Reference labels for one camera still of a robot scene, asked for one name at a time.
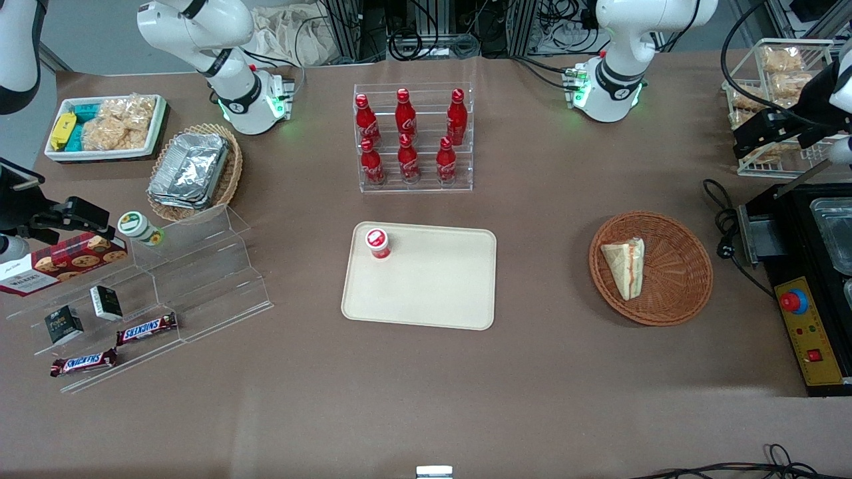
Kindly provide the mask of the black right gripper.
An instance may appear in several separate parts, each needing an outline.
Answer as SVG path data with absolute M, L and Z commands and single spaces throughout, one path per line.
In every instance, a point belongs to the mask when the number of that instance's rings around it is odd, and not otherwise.
M 61 213 L 50 213 L 53 203 L 41 191 L 45 177 L 5 158 L 1 164 L 1 230 L 6 236 L 56 245 L 58 230 L 66 226 L 71 231 L 112 234 L 107 210 L 72 196 L 61 204 Z

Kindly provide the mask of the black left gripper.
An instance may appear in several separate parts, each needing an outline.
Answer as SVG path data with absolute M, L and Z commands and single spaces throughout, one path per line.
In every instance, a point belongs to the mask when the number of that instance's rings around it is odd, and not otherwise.
M 843 110 L 831 105 L 829 98 L 837 85 L 840 63 L 831 63 L 804 86 L 791 117 L 774 109 L 763 109 L 749 119 L 749 128 L 733 130 L 734 151 L 753 148 L 742 160 L 780 161 L 783 154 L 810 148 L 825 137 L 843 131 Z

